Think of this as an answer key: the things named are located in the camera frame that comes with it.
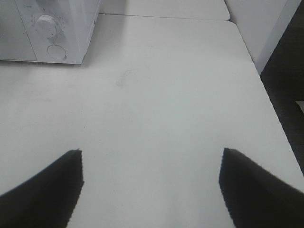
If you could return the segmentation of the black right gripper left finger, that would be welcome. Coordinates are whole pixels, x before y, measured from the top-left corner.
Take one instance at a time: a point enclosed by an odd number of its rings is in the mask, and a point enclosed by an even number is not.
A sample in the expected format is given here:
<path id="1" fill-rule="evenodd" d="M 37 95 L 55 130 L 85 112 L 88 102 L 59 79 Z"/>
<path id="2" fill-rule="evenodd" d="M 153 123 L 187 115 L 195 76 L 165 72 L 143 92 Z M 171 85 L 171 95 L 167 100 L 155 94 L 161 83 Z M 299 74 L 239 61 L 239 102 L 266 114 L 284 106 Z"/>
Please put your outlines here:
<path id="1" fill-rule="evenodd" d="M 81 150 L 70 150 L 0 196 L 2 228 L 65 228 L 84 185 Z"/>

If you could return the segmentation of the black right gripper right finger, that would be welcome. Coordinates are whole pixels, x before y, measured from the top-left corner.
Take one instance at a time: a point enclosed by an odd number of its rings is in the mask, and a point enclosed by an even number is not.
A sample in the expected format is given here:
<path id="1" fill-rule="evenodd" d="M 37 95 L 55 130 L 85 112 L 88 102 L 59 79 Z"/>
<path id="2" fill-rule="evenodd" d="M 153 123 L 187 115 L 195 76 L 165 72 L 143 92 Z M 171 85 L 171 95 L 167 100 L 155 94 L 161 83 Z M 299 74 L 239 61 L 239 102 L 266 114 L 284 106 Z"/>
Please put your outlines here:
<path id="1" fill-rule="evenodd" d="M 238 150 L 225 148 L 218 183 L 237 228 L 302 228 L 304 194 Z"/>

